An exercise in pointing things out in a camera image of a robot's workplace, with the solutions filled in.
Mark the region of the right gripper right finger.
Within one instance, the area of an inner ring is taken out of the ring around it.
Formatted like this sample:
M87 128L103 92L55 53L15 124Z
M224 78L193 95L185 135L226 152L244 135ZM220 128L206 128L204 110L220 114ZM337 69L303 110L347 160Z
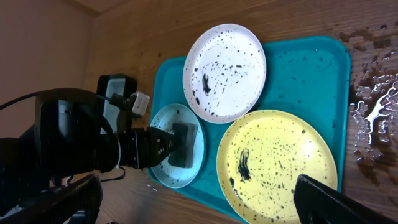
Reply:
M294 204L302 224L397 224L396 221L361 205L305 174L300 174L297 178Z

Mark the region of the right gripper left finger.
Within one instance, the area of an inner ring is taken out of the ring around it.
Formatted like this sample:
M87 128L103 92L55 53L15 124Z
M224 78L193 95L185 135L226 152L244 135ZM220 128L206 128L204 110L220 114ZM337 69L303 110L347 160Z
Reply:
M1 223L95 223L103 199L101 181L90 174Z

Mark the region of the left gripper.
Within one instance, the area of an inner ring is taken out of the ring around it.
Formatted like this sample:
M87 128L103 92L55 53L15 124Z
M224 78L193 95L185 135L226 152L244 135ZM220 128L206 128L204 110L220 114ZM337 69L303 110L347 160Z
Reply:
M120 145L119 165L134 169L154 167L175 150L175 136L155 127L133 128L117 133Z

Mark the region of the dark green sponge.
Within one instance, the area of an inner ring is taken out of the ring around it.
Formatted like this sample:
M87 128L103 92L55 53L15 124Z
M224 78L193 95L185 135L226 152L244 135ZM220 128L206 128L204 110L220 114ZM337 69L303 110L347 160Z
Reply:
M172 125L176 140L175 150L169 155L171 166L190 169L193 167L193 147L198 126L192 123L174 123Z

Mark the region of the light blue plate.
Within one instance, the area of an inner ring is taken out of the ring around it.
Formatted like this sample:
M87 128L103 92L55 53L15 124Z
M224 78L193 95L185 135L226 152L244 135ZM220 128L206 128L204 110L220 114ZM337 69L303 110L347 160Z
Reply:
M172 189L185 187L192 182L204 164L206 156L204 130L198 118L186 106L174 103L163 107L154 116L150 125L167 133L174 134L172 124L175 122L192 123L198 126L193 145L193 166L191 168L172 166L169 164L167 157L159 165L149 169L161 184Z

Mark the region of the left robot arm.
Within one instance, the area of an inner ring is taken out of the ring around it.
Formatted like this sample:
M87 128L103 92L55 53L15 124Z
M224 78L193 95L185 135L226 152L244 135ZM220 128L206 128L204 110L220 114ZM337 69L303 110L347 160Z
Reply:
M18 138L1 139L2 215L65 177L157 166L182 143L158 128L133 128L135 96L57 88L34 97L34 124Z

